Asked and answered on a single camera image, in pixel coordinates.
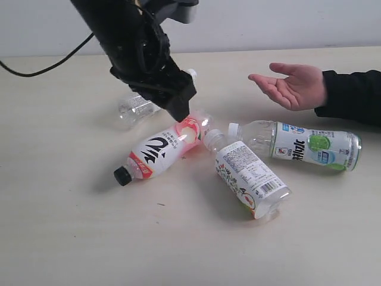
green and white label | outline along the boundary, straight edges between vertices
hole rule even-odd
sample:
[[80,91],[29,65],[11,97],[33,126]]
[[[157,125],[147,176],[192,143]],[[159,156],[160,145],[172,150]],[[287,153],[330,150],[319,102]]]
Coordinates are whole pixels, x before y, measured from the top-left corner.
[[352,170],[359,152],[356,139],[344,131],[309,130],[278,122],[272,157]]

table surface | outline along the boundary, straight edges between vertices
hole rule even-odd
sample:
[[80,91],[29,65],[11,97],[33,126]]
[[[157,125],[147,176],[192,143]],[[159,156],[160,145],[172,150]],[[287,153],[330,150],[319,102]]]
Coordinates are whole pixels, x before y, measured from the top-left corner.
[[[192,108],[216,127],[279,120],[350,130],[357,168],[337,174],[267,160],[293,191],[280,216],[256,226],[198,147],[161,176],[126,187],[113,171],[141,139],[173,124],[161,112],[125,131],[129,93],[105,56],[74,57],[23,79],[0,70],[0,284],[376,285],[381,269],[381,132],[271,102],[247,79],[272,61],[338,72],[381,69],[381,47],[173,55],[198,72]],[[7,58],[32,72],[58,58]]]

bottle with pink liquid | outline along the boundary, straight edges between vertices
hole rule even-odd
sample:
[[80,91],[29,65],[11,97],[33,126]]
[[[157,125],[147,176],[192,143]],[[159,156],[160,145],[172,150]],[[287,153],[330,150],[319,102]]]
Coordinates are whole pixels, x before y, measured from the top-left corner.
[[181,123],[138,143],[125,164],[114,171],[122,186],[135,179],[151,179],[166,171],[177,159],[202,142],[213,119],[204,111],[191,111]]

empty bottle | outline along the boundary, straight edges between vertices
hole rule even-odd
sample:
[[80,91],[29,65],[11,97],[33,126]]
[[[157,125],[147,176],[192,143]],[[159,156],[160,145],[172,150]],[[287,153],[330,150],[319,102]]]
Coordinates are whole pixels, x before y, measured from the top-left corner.
[[220,130],[209,131],[204,145],[216,156],[216,171],[254,219],[271,217],[291,190],[245,143],[230,140]]
[[[187,73],[195,81],[196,71],[189,69]],[[123,126],[126,130],[129,130],[160,111],[161,108],[153,102],[145,100],[140,94],[131,92],[120,99],[118,110]]]
[[151,179],[167,170],[178,158],[199,145],[210,130],[212,117],[192,111],[181,123],[146,138],[135,146],[125,164],[114,172],[120,185],[134,179]]
[[313,130],[273,121],[229,125],[229,135],[259,156],[305,161],[352,171],[361,154],[359,136],[344,131]]

open palm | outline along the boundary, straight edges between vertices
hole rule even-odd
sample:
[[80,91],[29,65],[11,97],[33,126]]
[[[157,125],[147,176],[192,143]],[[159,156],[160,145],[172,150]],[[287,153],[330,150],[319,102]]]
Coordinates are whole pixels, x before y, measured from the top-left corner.
[[275,77],[250,74],[249,79],[271,100],[292,111],[314,109],[326,102],[326,88],[322,71],[302,64],[271,63],[270,70],[288,77]]

